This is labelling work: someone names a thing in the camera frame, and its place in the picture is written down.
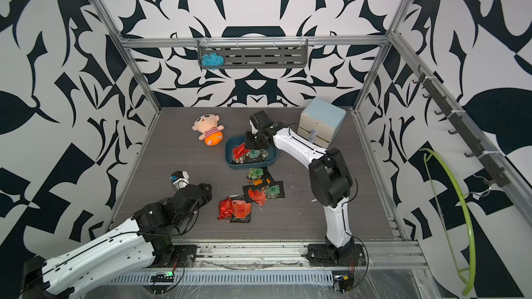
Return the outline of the green label tea bag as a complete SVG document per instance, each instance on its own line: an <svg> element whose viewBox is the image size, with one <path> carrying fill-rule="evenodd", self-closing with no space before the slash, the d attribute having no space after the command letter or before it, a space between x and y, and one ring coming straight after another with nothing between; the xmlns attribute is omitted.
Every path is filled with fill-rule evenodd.
<svg viewBox="0 0 532 299"><path fill-rule="evenodd" d="M252 167L248 169L248 179L250 180L261 179L265 174L267 174L266 167Z"/></svg>
<svg viewBox="0 0 532 299"><path fill-rule="evenodd" d="M282 181L272 181L265 189L265 196L267 199L282 199L285 198L285 190Z"/></svg>

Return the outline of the red foil tea bag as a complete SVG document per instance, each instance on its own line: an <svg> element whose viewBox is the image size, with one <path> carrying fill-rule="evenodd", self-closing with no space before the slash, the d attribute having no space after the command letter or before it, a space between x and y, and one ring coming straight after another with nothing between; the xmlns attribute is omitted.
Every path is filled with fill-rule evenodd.
<svg viewBox="0 0 532 299"><path fill-rule="evenodd" d="M218 220L231 220L233 217L233 202L231 198L222 200L218 205Z"/></svg>

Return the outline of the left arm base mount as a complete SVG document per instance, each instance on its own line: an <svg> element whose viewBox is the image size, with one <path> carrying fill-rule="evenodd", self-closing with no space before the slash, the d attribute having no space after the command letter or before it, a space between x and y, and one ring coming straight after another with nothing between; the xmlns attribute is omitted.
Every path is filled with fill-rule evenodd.
<svg viewBox="0 0 532 299"><path fill-rule="evenodd" d="M175 263L188 267L195 262L198 246L194 244L167 245L154 252L155 259L149 268L173 267Z"/></svg>

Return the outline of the small red tea bag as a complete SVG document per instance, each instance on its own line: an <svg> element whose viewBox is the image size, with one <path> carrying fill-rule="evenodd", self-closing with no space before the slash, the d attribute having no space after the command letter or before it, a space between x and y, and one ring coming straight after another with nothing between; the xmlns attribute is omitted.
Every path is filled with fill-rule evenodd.
<svg viewBox="0 0 532 299"><path fill-rule="evenodd" d="M240 145L232 149L233 159L235 160L235 162L238 163L245 158L248 152L249 149L246 148L245 143L241 143Z"/></svg>

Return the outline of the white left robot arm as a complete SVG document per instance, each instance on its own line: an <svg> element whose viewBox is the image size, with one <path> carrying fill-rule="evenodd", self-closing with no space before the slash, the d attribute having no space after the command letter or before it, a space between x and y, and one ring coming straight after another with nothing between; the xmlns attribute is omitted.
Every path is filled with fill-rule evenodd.
<svg viewBox="0 0 532 299"><path fill-rule="evenodd" d="M186 234L187 221L212 199L209 184L187 184L149 203L111 231L69 253L24 264L20 298L80 298L120 275L180 261L173 231Z"/></svg>

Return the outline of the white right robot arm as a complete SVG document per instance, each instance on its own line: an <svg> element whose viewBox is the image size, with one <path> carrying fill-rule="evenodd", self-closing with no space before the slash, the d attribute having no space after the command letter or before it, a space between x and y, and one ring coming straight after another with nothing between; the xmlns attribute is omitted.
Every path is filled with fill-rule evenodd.
<svg viewBox="0 0 532 299"><path fill-rule="evenodd" d="M286 123L275 122L261 110L249 117L252 141L281 150L309 172L310 187L315 199L324 207L326 242L335 250L354 244L349 227L348 203L353 177L336 149L321 148L299 136Z"/></svg>

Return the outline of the red label tea bag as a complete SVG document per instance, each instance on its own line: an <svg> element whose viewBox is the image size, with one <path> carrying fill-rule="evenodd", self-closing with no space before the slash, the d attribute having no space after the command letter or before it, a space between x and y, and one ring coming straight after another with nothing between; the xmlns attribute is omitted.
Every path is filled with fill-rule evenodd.
<svg viewBox="0 0 532 299"><path fill-rule="evenodd" d="M263 206L267 201L267 196L261 188L256 190L249 189L247 193L249 198L259 206Z"/></svg>
<svg viewBox="0 0 532 299"><path fill-rule="evenodd" d="M252 204L243 198L231 200L231 223L247 224L251 221Z"/></svg>

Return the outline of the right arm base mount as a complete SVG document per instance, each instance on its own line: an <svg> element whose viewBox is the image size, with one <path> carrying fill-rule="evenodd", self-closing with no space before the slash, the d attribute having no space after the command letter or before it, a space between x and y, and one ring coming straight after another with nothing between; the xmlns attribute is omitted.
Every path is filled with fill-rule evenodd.
<svg viewBox="0 0 532 299"><path fill-rule="evenodd" d="M353 238L337 248L326 239L325 244L309 244L305 258L312 267L365 267L367 258L362 244Z"/></svg>

